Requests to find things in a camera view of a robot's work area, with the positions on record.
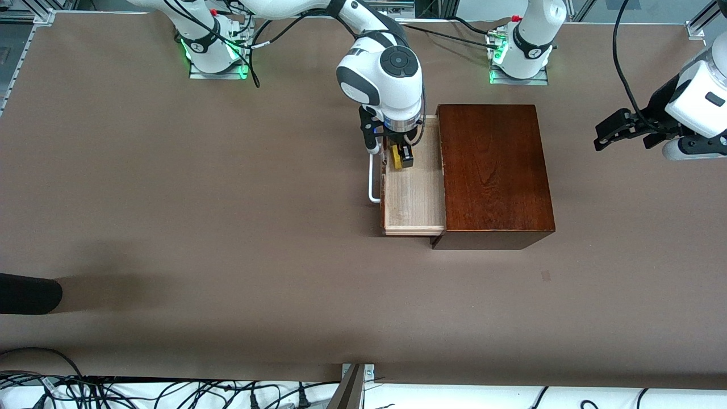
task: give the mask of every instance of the wooden drawer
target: wooden drawer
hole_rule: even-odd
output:
[[[519,250],[555,231],[534,106],[443,105],[428,116],[414,166],[382,163],[387,236],[435,249]]]
[[[414,147],[414,166],[394,169],[391,150],[381,169],[382,227],[387,236],[439,236],[444,232],[444,180],[439,121],[427,115],[422,140]]]

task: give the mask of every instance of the yellow block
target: yellow block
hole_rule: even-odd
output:
[[[391,157],[394,158],[394,169],[401,169],[401,156],[395,143],[391,145]]]

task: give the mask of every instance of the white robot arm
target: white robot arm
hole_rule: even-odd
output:
[[[513,78],[532,78],[547,65],[567,14],[563,0],[529,0],[522,21],[507,24],[507,48],[494,62]]]
[[[229,50],[238,25],[212,16],[204,0],[130,0],[164,12],[177,27],[192,62],[201,71],[220,72],[236,60]],[[397,145],[403,167],[411,166],[411,146],[422,118],[423,82],[417,56],[402,27],[361,0],[243,0],[257,17],[280,20],[311,9],[325,9],[357,32],[356,41],[336,68],[341,90],[361,104],[361,130],[369,153],[379,151],[377,136]],[[383,125],[379,133],[375,130]]]
[[[727,0],[718,1],[727,17]],[[727,32],[689,60],[643,110],[621,108],[596,126],[596,151],[644,136],[647,149],[667,141],[669,160],[727,157]]]

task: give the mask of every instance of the table surface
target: table surface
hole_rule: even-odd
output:
[[[409,33],[429,114],[537,107],[557,227],[524,251],[432,251],[380,236],[336,22],[257,50],[256,90],[187,79],[159,13],[59,14],[0,119],[0,266],[60,278],[66,302],[0,317],[0,345],[99,375],[336,378],[360,361],[390,381],[727,387],[727,166],[638,140],[594,152],[627,105],[611,29],[565,25],[547,87],[490,85],[481,49]],[[700,47],[625,25],[639,101]]]

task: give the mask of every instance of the power cable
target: power cable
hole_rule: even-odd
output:
[[[479,28],[476,28],[474,25],[469,24],[467,21],[465,21],[464,19],[462,19],[460,17],[457,17],[456,15],[455,16],[452,16],[452,17],[448,17],[447,20],[459,21],[465,27],[469,28],[471,31],[476,32],[477,34],[482,34],[483,36],[487,36],[489,34],[487,31],[480,30]]]
[[[646,391],[648,391],[648,388],[641,389],[641,392],[639,392],[638,397],[636,398],[636,409],[641,409],[641,398],[643,398]]]
[[[301,389],[309,389],[309,388],[315,388],[316,386],[323,386],[323,385],[333,385],[333,384],[340,384],[340,381],[318,382],[317,384],[305,385],[305,386],[303,386],[302,388],[298,388],[298,389],[295,389],[294,391],[292,391],[292,392],[288,392],[288,393],[286,393],[285,395],[283,395],[283,396],[279,397],[279,398],[278,398],[277,400],[273,401],[273,402],[272,402],[271,404],[269,404],[268,406],[265,406],[265,409],[270,409],[270,408],[272,408],[272,407],[273,407],[273,405],[275,405],[275,404],[277,404],[277,406],[280,406],[280,402],[281,402],[281,401],[282,401],[283,399],[287,398],[288,396],[291,396],[291,395],[293,395],[293,394],[296,394],[296,393],[298,393],[298,391],[299,391],[299,390],[301,390]]]
[[[435,36],[440,36],[445,39],[461,41],[463,43],[474,44],[474,45],[478,45],[480,47],[485,47],[485,48],[489,48],[489,49],[497,49],[497,46],[495,44],[485,44],[485,43],[480,43],[479,41],[472,41],[472,40],[463,39],[463,38],[456,37],[456,36],[450,36],[449,34],[439,33],[438,31],[431,31],[426,28],[416,27],[414,25],[405,25],[404,27],[410,28],[410,29],[416,30],[416,31],[423,31],[425,33],[434,34]]]
[[[619,9],[619,15],[616,17],[616,23],[614,24],[614,36],[611,43],[612,52],[614,55],[614,65],[616,66],[616,73],[619,74],[619,79],[621,79],[621,83],[624,85],[624,90],[626,91],[626,96],[628,96],[629,101],[631,102],[631,106],[634,108],[634,112],[636,113],[636,116],[650,129],[657,133],[665,133],[668,132],[668,130],[662,129],[660,127],[657,127],[656,125],[652,124],[651,122],[646,120],[646,117],[641,112],[641,109],[638,107],[638,103],[636,102],[636,98],[634,98],[633,93],[631,92],[631,87],[629,86],[629,82],[626,80],[626,76],[624,75],[624,71],[621,69],[621,63],[619,62],[619,54],[618,54],[618,46],[616,43],[616,38],[619,35],[619,26],[621,25],[621,18],[624,15],[624,10],[626,10],[626,6],[629,4],[629,0],[624,0],[621,4],[621,9]]]
[[[541,389],[540,393],[538,394],[538,398],[535,401],[535,404],[530,407],[530,409],[537,409],[538,406],[540,406],[540,401],[543,399],[543,395],[545,395],[545,391],[550,388],[549,386],[546,386],[545,388]]]
[[[82,379],[84,377],[83,374],[81,374],[81,370],[79,370],[79,367],[76,365],[76,363],[71,358],[66,357],[65,354],[63,354],[60,351],[56,351],[53,348],[43,348],[40,346],[23,346],[21,348],[9,349],[7,351],[0,352],[0,357],[4,357],[5,355],[13,354],[15,352],[28,352],[28,351],[46,352],[49,354],[57,355],[57,356],[63,358],[63,360],[66,361],[71,366],[71,368],[73,368],[73,372],[75,372],[79,378]]]
[[[586,399],[581,401],[581,409],[586,409],[586,405],[591,405],[593,409],[598,409],[598,406],[592,400]]]

